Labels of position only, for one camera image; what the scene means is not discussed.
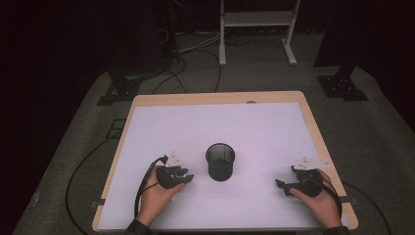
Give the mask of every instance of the person's left hand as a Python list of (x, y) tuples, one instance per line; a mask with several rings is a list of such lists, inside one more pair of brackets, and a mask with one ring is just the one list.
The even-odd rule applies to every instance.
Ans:
[(161, 187), (156, 177), (156, 169), (158, 167), (161, 167), (161, 165), (156, 165), (150, 173), (149, 180), (144, 187), (148, 189), (141, 195), (140, 211), (138, 211), (136, 217), (138, 221), (147, 227), (150, 227), (153, 221), (164, 211), (171, 198), (186, 186), (182, 183), (171, 189)]

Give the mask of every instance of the person's right hand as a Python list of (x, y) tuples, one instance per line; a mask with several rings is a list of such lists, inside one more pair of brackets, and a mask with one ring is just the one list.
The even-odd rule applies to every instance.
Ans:
[[(323, 177), (323, 183), (331, 188), (328, 182), (330, 181), (330, 177), (324, 173), (322, 170), (318, 169), (321, 176)], [(315, 198), (310, 198), (307, 195), (303, 194), (300, 190), (291, 188), (290, 193), (293, 194), (295, 197), (302, 200), (313, 212), (314, 216), (317, 220), (321, 223), (324, 228), (332, 228), (332, 227), (339, 227), (343, 226), (341, 218), (339, 216), (339, 210), (337, 208), (337, 204), (333, 197), (326, 192), (326, 190), (321, 190), (321, 193), (317, 195)]]

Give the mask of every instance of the hand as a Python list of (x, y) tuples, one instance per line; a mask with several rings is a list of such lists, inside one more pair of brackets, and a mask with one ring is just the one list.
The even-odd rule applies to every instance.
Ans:
[(158, 167), (161, 167), (161, 165), (156, 165), (150, 173), (149, 180), (144, 188), (151, 188), (144, 191), (141, 196), (140, 211), (138, 211), (138, 215), (136, 217), (137, 220), (147, 227), (150, 227), (153, 221), (162, 213), (162, 211), (164, 211), (171, 198), (185, 187), (184, 183), (176, 185), (171, 189), (164, 189), (161, 187), (158, 184), (156, 177), (156, 169)]
[[(332, 185), (328, 183), (331, 182), (330, 177), (322, 170), (318, 169), (318, 171), (324, 179), (323, 183), (332, 188)], [(312, 210), (314, 216), (324, 228), (343, 226), (336, 202), (326, 190), (321, 190), (321, 193), (315, 198), (310, 198), (295, 188), (291, 188), (290, 193), (302, 200)]]

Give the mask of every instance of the black clamp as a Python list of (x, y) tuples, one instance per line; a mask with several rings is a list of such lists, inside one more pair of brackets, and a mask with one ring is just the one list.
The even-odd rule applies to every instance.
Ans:
[(194, 175), (186, 173), (189, 171), (187, 168), (180, 166), (166, 167), (161, 166), (156, 170), (156, 176), (159, 181), (159, 185), (165, 189), (173, 188), (174, 186), (184, 183), (187, 184), (192, 181)]
[(321, 177), (320, 172), (316, 169), (311, 170), (301, 170), (294, 169), (294, 166), (291, 166), (292, 171), (296, 174), (299, 183), (290, 183), (286, 184), (285, 182), (275, 179), (279, 188), (284, 189), (286, 196), (293, 196), (290, 193), (291, 188), (296, 188), (302, 191), (303, 194), (314, 198), (321, 192), (321, 186), (323, 184), (323, 178)]

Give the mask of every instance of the black cup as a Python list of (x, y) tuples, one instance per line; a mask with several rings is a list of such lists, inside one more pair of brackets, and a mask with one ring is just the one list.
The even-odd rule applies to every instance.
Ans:
[(227, 144), (217, 143), (207, 149), (208, 175), (216, 181), (229, 179), (233, 172), (235, 152)]

